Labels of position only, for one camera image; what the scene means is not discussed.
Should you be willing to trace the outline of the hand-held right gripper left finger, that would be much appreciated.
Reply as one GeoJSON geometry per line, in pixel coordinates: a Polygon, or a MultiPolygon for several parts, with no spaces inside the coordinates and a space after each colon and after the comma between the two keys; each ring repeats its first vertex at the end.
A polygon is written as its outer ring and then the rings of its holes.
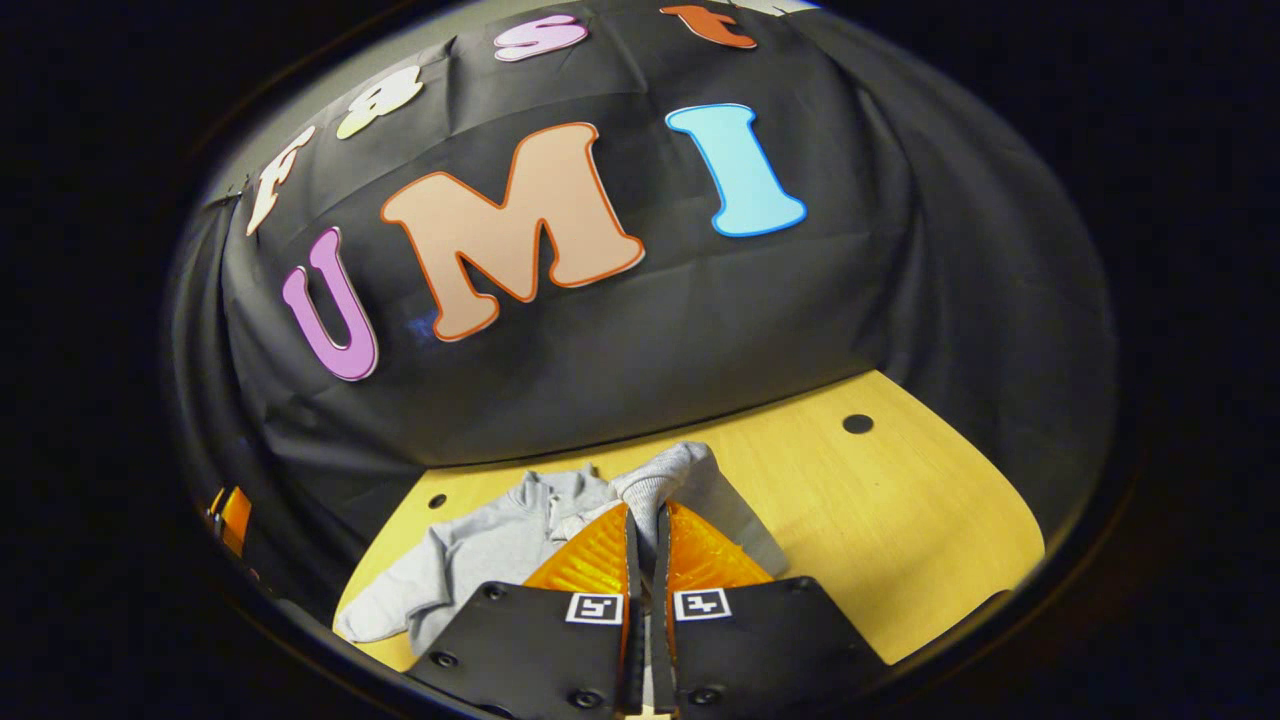
{"type": "Polygon", "coordinates": [[[527,580],[483,583],[410,675],[498,717],[626,717],[643,708],[645,629],[620,503],[527,580]]]}

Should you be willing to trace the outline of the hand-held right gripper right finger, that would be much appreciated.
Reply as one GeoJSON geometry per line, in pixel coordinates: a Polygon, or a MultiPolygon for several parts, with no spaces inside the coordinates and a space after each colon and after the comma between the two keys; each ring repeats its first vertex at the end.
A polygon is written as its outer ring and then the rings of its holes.
{"type": "Polygon", "coordinates": [[[776,580],[692,510],[658,520],[652,693],[673,719],[817,719],[887,666],[813,577],[776,580]]]}

